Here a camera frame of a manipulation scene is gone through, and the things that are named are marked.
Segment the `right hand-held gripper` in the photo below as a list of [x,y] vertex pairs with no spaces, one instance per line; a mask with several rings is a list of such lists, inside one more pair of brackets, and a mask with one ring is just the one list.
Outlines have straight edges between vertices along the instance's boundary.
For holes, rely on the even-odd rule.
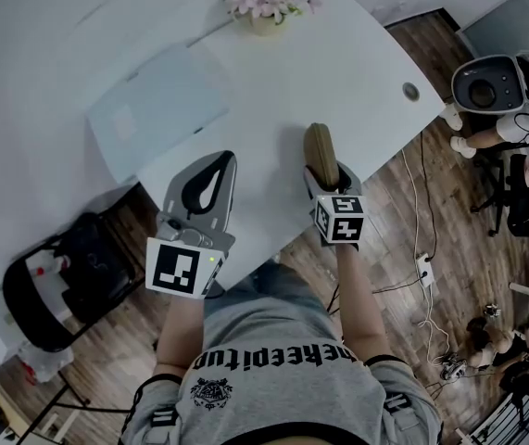
[[338,193],[323,191],[315,173],[304,167],[304,182],[314,204],[313,223],[325,243],[357,245],[365,219],[361,180],[342,161],[337,166]]

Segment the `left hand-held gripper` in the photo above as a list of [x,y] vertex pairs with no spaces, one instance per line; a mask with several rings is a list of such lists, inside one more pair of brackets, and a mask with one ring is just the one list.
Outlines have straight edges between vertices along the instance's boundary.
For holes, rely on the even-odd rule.
[[[225,150],[197,159],[171,179],[157,233],[146,243],[148,289],[188,299],[208,297],[235,242],[225,231],[236,171],[234,153]],[[209,228],[176,217],[209,217]]]

